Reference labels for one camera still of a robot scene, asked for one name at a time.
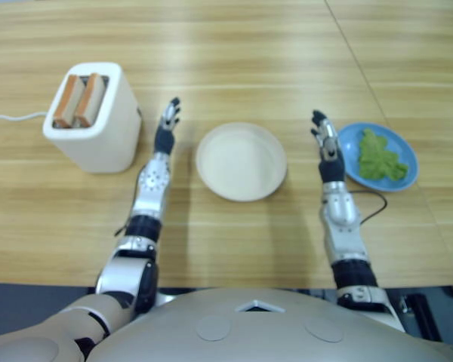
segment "black joint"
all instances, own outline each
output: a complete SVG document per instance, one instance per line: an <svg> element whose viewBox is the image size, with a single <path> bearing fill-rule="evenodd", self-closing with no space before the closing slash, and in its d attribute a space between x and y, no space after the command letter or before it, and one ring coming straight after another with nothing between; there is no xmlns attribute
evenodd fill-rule
<svg viewBox="0 0 453 362"><path fill-rule="evenodd" d="M85 360L88 359L89 354L91 353L92 349L96 346L94 341L88 337L74 339L74 342L77 344L77 346L81 350L82 354L84 355Z"/></svg>
<svg viewBox="0 0 453 362"><path fill-rule="evenodd" d="M165 130L161 126L158 127L154 139L154 151L170 155L173 146L174 146L173 133L170 130Z"/></svg>
<svg viewBox="0 0 453 362"><path fill-rule="evenodd" d="M354 311L376 311L380 313L389 313L390 310L382 303L355 302L353 296L344 294L337 300L337 304Z"/></svg>
<svg viewBox="0 0 453 362"><path fill-rule="evenodd" d="M104 331L103 338L106 338L106 337L108 337L111 334L111 332L109 331L109 328L107 327L107 325L104 323L104 321L97 314L94 314L94 313L92 313L90 311L88 313L88 316L91 317L92 319L94 319L96 322L98 322L98 324L101 326L101 328Z"/></svg>
<svg viewBox="0 0 453 362"><path fill-rule="evenodd" d="M154 306L157 288L158 266L153 261L148 262L143 270L137 294L137 301L134 308L137 313L146 313Z"/></svg>
<svg viewBox="0 0 453 362"><path fill-rule="evenodd" d="M155 261L156 260L156 249L154 249L151 246L148 246L146 251L120 250L119 256L125 256L127 258L151 259L152 261Z"/></svg>
<svg viewBox="0 0 453 362"><path fill-rule="evenodd" d="M143 236L157 242L161 231L161 222L147 215L136 215L131 218L125 236Z"/></svg>
<svg viewBox="0 0 453 362"><path fill-rule="evenodd" d="M319 164L319 172L323 183L344 181L345 166L342 154L340 152L337 152L337 160L333 161L322 160Z"/></svg>
<svg viewBox="0 0 453 362"><path fill-rule="evenodd" d="M324 113L320 111L314 111L313 112L313 117L312 117L312 122L318 127L320 126L320 122L324 121L327 117L325 117Z"/></svg>
<svg viewBox="0 0 453 362"><path fill-rule="evenodd" d="M134 296L126 292L105 292L107 296L114 298L122 309L127 309L133 303Z"/></svg>
<svg viewBox="0 0 453 362"><path fill-rule="evenodd" d="M378 286L371 266L365 260L341 260L332 265L332 271L334 272L334 279L338 289L353 285Z"/></svg>

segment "wood grain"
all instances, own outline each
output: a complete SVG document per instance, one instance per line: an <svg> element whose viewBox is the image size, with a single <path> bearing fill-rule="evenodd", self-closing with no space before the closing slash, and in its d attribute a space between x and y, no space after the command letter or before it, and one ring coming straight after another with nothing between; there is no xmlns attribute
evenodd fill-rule
<svg viewBox="0 0 453 362"><path fill-rule="evenodd" d="M325 111L339 128L390 119L324 2L0 5L0 113L47 109L68 68L91 60L120 63L138 98L145 121L135 161L124 173L87 174L44 139L42 120L0 122L0 281L94 284L127 216L160 112L179 96L160 284L334 286L310 113ZM199 179L196 145L230 121L266 127L285 147L288 176L265 200L225 201ZM362 229L381 285L453 284L422 185L387 197L389 208ZM379 206L368 196L356 201L365 215Z"/></svg>

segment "gray floor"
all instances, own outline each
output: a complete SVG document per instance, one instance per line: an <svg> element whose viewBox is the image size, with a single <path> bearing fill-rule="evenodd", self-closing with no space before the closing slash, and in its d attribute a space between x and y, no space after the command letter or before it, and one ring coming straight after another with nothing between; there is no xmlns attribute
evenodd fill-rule
<svg viewBox="0 0 453 362"><path fill-rule="evenodd" d="M0 334L37 324L91 289L84 287L39 287L0 284ZM335 302L334 290L302 290L311 296ZM443 342L453 344L453 298L441 287L388 290L395 308L399 297L408 293L423 293L428 300ZM406 331L420 337L413 315L399 313Z"/></svg>

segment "wooden table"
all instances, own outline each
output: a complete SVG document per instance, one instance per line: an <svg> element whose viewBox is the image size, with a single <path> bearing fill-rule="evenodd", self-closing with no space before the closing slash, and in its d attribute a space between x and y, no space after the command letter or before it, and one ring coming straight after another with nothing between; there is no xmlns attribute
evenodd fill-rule
<svg viewBox="0 0 453 362"><path fill-rule="evenodd" d="M123 66L145 115L137 157L124 173L87 174L44 139L41 119L0 121L0 282L94 284L159 114L179 96L161 286L334 286L312 109L338 128L387 125L418 154L418 183L387 194L388 209L362 227L381 285L453 284L453 0L0 5L0 113L47 110L85 61ZM199 179L196 145L231 121L285 147L288 176L265 200L225 201ZM364 215L379 206L356 202Z"/></svg>

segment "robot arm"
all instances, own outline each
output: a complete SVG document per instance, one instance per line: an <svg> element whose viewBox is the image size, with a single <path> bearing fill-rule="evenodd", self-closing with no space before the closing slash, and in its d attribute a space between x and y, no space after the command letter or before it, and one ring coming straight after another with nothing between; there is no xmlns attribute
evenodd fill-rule
<svg viewBox="0 0 453 362"><path fill-rule="evenodd" d="M378 286L371 269L360 235L361 213L344 182L344 158L334 126L319 111L314 111L312 122L316 129L311 132L319 143L321 158L320 218L325 230L325 249L337 285L337 302L403 330L386 291Z"/></svg>
<svg viewBox="0 0 453 362"><path fill-rule="evenodd" d="M100 273L96 294L78 299L36 326L0 336L0 361L84 361L97 343L154 305L156 243L170 184L179 103L173 99L162 113L154 155L137 178L125 234Z"/></svg>
<svg viewBox="0 0 453 362"><path fill-rule="evenodd" d="M173 129L179 121L176 118L179 104L180 100L174 98L162 113L153 157L137 178L137 194L125 234L97 280L96 293L127 293L137 313L149 311L156 299L156 249L171 182L169 158L174 146Z"/></svg>

